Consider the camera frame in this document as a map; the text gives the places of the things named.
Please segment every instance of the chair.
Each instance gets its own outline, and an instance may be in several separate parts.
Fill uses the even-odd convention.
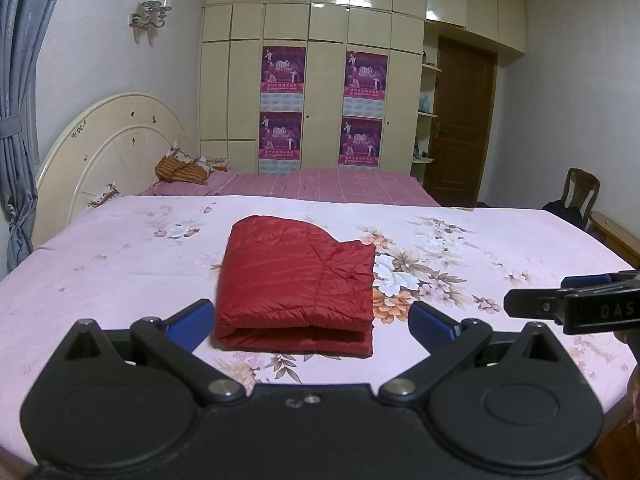
[[[574,193],[572,195],[571,202],[567,204],[566,200],[569,197],[569,188],[571,187],[572,181],[574,182]],[[582,206],[584,206],[589,195],[593,193],[587,203],[584,213],[582,213],[583,229],[587,226],[589,213],[591,212],[591,209],[593,209],[599,190],[600,181],[591,173],[579,170],[578,168],[571,168],[566,174],[566,182],[564,183],[564,192],[562,193],[561,201],[567,207],[577,207],[580,212],[582,212]]]

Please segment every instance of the headboard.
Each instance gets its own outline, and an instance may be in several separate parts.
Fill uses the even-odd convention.
[[[111,182],[123,195],[151,186],[156,164],[175,141],[191,153],[180,121],[151,95],[116,95],[80,114],[40,168],[34,247],[62,231]]]

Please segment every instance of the blue gripper pad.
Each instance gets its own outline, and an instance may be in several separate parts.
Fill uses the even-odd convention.
[[[213,332],[215,314],[209,300],[197,301],[165,320],[166,336],[193,352]]]
[[[412,304],[408,324],[411,335],[430,354],[460,335],[455,320],[422,301]]]
[[[609,285],[612,279],[608,274],[593,274],[591,276],[567,276],[560,288],[581,288],[584,286]]]

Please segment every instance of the curtain tieback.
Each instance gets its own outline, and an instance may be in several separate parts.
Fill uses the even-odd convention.
[[[5,119],[0,119],[0,140],[13,137],[15,134],[19,134],[27,127],[27,113],[26,107],[23,107],[20,112],[8,116]]]

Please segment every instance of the red folded jacket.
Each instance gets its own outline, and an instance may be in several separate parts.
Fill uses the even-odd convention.
[[[216,301],[223,344],[278,352],[373,354],[373,245],[314,225],[250,216],[231,229]]]

